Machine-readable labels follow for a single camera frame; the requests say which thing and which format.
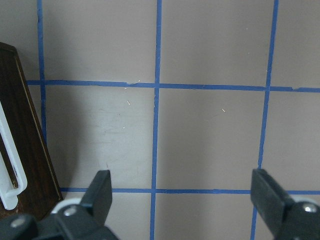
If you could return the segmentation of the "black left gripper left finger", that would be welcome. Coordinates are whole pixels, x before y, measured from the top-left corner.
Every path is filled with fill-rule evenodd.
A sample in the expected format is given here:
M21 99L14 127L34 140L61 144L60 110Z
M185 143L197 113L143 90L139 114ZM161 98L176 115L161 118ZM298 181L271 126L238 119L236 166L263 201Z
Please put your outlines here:
M88 230L102 227L112 204L110 170L99 170L84 195L59 202L51 211L59 223L68 229Z

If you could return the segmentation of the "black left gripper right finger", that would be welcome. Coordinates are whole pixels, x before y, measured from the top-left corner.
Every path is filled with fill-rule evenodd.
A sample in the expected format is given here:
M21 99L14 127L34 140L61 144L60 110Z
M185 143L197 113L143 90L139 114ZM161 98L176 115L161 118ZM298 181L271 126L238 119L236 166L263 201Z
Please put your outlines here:
M320 238L320 205L289 195L266 170L252 170L250 199L275 240Z

